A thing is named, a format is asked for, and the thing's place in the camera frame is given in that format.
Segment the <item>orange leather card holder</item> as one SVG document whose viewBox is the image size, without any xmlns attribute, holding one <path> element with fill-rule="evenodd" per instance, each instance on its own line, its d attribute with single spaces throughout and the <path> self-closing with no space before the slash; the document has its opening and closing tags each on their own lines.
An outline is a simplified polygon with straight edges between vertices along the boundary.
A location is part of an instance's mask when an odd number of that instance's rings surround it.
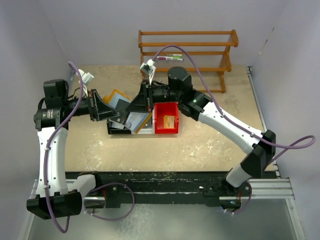
<svg viewBox="0 0 320 240">
<path fill-rule="evenodd" d="M 126 107 L 131 103 L 130 97 L 125 95 L 124 93 L 120 92 L 117 89 L 114 89 L 112 93 L 109 96 L 104 96 L 102 100 L 108 104 L 110 107 L 116 109 L 118 112 L 120 112 L 120 116 L 113 117 L 111 119 L 108 119 L 112 122 L 117 122 L 120 124 L 125 125 L 125 122 L 128 118 L 128 115 L 130 112 L 126 111 Z M 136 135 L 140 131 L 140 129 L 144 126 L 144 124 L 149 120 L 149 118 L 152 116 L 151 113 L 148 113 L 148 117 L 145 119 L 143 124 L 140 126 L 137 132 L 132 132 L 131 135 Z"/>
</svg>

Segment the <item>white card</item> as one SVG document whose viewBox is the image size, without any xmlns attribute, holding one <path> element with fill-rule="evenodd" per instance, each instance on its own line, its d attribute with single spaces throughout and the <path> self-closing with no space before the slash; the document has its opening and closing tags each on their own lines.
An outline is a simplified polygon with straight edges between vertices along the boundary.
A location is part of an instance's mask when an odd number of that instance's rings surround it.
<svg viewBox="0 0 320 240">
<path fill-rule="evenodd" d="M 131 132 L 137 132 L 140 126 L 148 117 L 147 112 L 130 112 L 124 126 Z"/>
</svg>

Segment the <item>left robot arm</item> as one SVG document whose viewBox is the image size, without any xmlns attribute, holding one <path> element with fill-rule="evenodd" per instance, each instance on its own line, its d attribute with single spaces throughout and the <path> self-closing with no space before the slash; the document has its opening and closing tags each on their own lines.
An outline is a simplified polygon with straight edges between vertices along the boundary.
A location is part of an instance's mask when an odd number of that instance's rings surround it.
<svg viewBox="0 0 320 240">
<path fill-rule="evenodd" d="M 120 113 L 104 103 L 95 89 L 87 97 L 69 99 L 69 84 L 63 79 L 45 81 L 44 98 L 33 117 L 40 147 L 39 178 L 35 196 L 26 208 L 41 219 L 79 215 L 83 198 L 103 191 L 101 177 L 95 171 L 81 173 L 68 185 L 65 172 L 65 150 L 69 121 L 73 116 L 89 115 L 92 121 L 119 117 Z"/>
</svg>

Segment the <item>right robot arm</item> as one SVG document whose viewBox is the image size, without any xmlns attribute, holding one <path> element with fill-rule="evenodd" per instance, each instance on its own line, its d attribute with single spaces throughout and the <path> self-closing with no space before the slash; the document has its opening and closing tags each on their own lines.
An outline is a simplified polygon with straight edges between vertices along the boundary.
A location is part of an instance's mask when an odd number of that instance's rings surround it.
<svg viewBox="0 0 320 240">
<path fill-rule="evenodd" d="M 235 195 L 250 178 L 260 178 L 275 155 L 276 134 L 250 127 L 216 106 L 208 95 L 194 89 L 185 68 L 172 67 L 167 75 L 167 84 L 143 80 L 125 110 L 147 113 L 155 104 L 174 102 L 183 115 L 214 128 L 240 147 L 247 156 L 225 176 L 222 190 L 226 195 Z"/>
</svg>

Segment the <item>white cards in bin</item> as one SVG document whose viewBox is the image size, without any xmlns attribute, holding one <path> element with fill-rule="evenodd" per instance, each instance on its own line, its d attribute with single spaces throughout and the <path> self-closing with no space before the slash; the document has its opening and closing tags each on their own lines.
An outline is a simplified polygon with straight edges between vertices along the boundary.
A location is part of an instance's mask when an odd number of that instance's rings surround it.
<svg viewBox="0 0 320 240">
<path fill-rule="evenodd" d="M 120 130 L 123 130 L 123 129 L 127 128 L 124 124 L 121 124 L 121 123 L 118 123 L 118 122 L 115 122 L 115 121 L 111 122 L 111 127 L 115 128 L 115 129 L 120 129 Z"/>
</svg>

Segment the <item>orange card in bin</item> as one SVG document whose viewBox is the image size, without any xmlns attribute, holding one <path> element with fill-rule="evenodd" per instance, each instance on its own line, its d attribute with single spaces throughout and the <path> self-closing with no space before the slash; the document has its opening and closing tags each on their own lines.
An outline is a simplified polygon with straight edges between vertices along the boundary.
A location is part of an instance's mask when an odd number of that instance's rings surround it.
<svg viewBox="0 0 320 240">
<path fill-rule="evenodd" d="M 174 129 L 175 128 L 175 116 L 165 115 L 163 117 L 163 128 Z"/>
</svg>

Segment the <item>black plastic bin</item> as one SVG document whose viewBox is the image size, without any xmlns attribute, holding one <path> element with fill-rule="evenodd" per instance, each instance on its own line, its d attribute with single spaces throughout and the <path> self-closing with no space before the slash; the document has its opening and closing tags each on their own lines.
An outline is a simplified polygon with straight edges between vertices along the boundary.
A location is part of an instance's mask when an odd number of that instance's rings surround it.
<svg viewBox="0 0 320 240">
<path fill-rule="evenodd" d="M 107 133 L 109 135 L 131 135 L 132 132 L 121 124 L 112 122 L 110 120 L 106 121 Z"/>
</svg>

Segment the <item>white plastic bin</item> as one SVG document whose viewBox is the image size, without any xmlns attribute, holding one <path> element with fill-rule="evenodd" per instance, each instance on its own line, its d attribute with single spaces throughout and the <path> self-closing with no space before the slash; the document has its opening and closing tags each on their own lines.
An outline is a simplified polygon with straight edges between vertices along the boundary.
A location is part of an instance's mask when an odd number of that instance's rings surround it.
<svg viewBox="0 0 320 240">
<path fill-rule="evenodd" d="M 151 116 L 143 127 L 139 130 L 138 134 L 151 135 L 154 134 L 154 119 Z"/>
</svg>

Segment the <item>red plastic bin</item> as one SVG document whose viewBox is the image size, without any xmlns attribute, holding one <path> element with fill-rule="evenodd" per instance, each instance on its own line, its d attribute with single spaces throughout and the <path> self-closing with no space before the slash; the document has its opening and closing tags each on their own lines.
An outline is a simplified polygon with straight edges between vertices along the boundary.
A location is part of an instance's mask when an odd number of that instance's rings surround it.
<svg viewBox="0 0 320 240">
<path fill-rule="evenodd" d="M 179 111 L 177 102 L 156 103 L 153 116 L 155 134 L 178 134 Z"/>
</svg>

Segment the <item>markers on shelf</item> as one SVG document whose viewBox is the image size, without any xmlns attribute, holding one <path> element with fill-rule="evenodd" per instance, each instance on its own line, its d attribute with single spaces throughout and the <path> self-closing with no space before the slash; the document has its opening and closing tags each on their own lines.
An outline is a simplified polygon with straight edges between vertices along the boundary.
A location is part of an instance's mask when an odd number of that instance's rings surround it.
<svg viewBox="0 0 320 240">
<path fill-rule="evenodd" d="M 179 61 L 183 62 L 183 56 L 181 54 L 166 54 L 166 55 L 158 55 L 156 57 L 158 61 Z"/>
</svg>

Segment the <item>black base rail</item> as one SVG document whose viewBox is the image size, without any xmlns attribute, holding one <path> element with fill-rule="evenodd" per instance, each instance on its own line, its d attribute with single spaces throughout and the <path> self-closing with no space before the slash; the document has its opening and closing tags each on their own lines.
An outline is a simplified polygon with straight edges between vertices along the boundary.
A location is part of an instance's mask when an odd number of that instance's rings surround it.
<svg viewBox="0 0 320 240">
<path fill-rule="evenodd" d="M 251 187 L 247 182 L 229 187 L 225 175 L 224 171 L 102 171 L 104 189 L 84 200 L 106 208 L 131 203 L 238 208 L 251 195 Z"/>
</svg>

